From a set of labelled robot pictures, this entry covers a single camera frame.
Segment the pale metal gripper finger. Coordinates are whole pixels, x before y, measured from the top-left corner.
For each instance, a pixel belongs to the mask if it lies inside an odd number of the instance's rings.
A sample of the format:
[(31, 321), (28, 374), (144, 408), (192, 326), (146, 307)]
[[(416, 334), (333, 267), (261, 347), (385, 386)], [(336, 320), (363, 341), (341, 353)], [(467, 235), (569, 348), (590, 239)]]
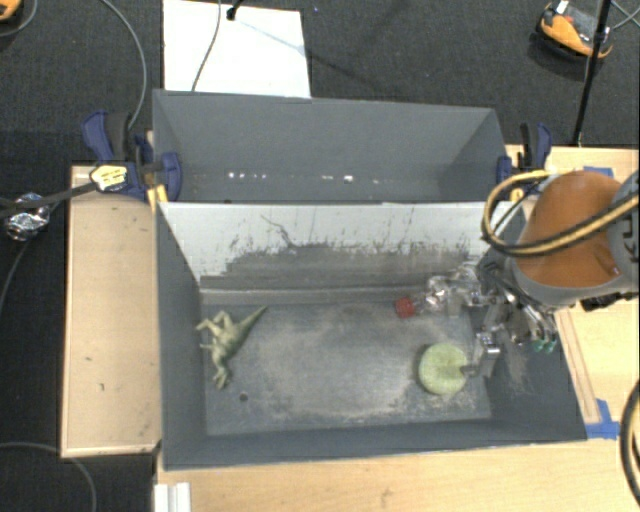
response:
[(487, 346), (495, 345), (494, 336), (490, 332), (478, 332), (475, 335), (471, 360), (460, 368), (464, 376), (481, 376), (479, 374), (479, 360), (483, 349)]
[(500, 356), (501, 348), (499, 346), (492, 345), (485, 347), (479, 360), (479, 374), (482, 377), (490, 378)]

